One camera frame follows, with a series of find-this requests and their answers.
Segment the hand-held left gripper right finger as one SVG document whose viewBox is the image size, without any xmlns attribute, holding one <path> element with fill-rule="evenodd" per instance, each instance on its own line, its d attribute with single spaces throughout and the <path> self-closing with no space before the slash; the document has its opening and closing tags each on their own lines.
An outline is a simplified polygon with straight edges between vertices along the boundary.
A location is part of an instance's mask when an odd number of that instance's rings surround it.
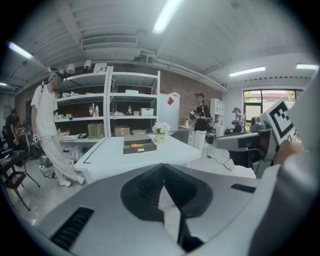
<svg viewBox="0 0 320 256">
<path fill-rule="evenodd" d="M 163 185 L 186 218 L 202 216 L 213 199 L 213 190 L 206 182 L 170 164 L 163 166 Z"/>
</svg>

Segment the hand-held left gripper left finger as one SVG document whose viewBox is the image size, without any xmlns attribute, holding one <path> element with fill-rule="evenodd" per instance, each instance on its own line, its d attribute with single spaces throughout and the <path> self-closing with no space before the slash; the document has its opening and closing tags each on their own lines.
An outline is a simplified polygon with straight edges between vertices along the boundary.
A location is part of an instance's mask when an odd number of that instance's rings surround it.
<svg viewBox="0 0 320 256">
<path fill-rule="evenodd" d="M 163 164 L 149 167 L 146 172 L 123 185 L 120 197 L 124 207 L 142 221 L 162 222 L 164 212 L 159 209 L 164 186 Z"/>
</svg>

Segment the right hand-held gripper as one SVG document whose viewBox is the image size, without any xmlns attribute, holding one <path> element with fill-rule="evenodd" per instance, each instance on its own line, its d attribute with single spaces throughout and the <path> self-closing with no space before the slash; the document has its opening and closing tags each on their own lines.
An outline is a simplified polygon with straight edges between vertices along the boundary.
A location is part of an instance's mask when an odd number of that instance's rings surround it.
<svg viewBox="0 0 320 256">
<path fill-rule="evenodd" d="M 295 128 L 288 116 L 288 106 L 278 100 L 259 117 L 254 118 L 251 132 L 216 137 L 212 145 L 217 149 L 244 152 L 250 149 L 251 167 L 257 178 L 274 165 L 275 158 L 284 141 L 292 141 Z"/>
</svg>

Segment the person's right hand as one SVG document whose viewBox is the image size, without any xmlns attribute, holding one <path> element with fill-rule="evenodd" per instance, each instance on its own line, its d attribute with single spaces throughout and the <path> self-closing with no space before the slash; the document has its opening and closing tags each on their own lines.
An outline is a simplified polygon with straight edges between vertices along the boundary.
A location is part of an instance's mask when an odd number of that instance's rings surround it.
<svg viewBox="0 0 320 256">
<path fill-rule="evenodd" d="M 274 160 L 274 165 L 282 165 L 288 157 L 304 151 L 302 142 L 292 142 L 285 140 L 279 147 L 278 154 Z"/>
</svg>

